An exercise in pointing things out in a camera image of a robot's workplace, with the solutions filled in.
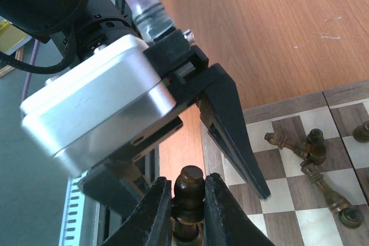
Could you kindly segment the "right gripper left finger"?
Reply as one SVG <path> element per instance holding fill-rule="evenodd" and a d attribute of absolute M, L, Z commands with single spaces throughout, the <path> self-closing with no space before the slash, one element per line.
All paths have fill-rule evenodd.
<path fill-rule="evenodd" d="M 158 177 L 128 219 L 103 245 L 171 245 L 171 181 Z"/>

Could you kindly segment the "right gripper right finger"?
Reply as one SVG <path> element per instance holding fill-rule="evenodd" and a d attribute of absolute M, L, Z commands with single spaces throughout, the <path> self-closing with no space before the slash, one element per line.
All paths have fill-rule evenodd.
<path fill-rule="evenodd" d="M 247 217 L 218 173 L 205 179 L 204 238 L 206 245 L 273 245 Z"/>

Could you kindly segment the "wooden chess board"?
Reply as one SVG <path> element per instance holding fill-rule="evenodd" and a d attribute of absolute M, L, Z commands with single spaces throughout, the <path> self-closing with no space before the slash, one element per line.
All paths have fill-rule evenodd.
<path fill-rule="evenodd" d="M 219 173 L 249 219 L 275 245 L 368 244 L 368 144 L 353 137 L 368 120 L 368 82 L 307 94 L 244 112 L 250 143 L 271 191 L 260 200 L 201 127 L 205 172 Z M 300 170 L 301 159 L 269 144 L 266 133 L 286 133 L 304 142 L 318 128 L 327 148 L 319 166 L 325 182 L 363 214 L 357 229 L 332 214 L 322 191 Z"/>

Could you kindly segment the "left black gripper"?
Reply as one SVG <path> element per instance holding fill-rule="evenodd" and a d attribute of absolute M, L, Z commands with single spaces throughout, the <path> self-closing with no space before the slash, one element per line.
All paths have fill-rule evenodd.
<path fill-rule="evenodd" d="M 109 139 L 118 138 L 121 146 L 114 147 L 80 180 L 81 192 L 119 214 L 130 214 L 151 186 L 151 180 L 136 163 L 182 127 L 179 114 L 201 94 L 198 108 L 208 134 L 257 196 L 267 199 L 270 190 L 252 151 L 231 76 L 220 64 L 208 68 L 208 57 L 179 31 L 157 41 L 144 54 L 162 77 L 162 85 L 174 97 L 176 106 L 148 127 L 140 127 L 130 140 L 123 139 L 122 131 L 108 135 Z"/>

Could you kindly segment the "dark chess pawn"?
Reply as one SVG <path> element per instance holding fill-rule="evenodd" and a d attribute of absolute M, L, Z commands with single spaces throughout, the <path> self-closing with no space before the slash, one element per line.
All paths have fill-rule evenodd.
<path fill-rule="evenodd" d="M 172 245 L 204 245 L 205 180 L 201 168 L 182 168 L 172 198 Z"/>

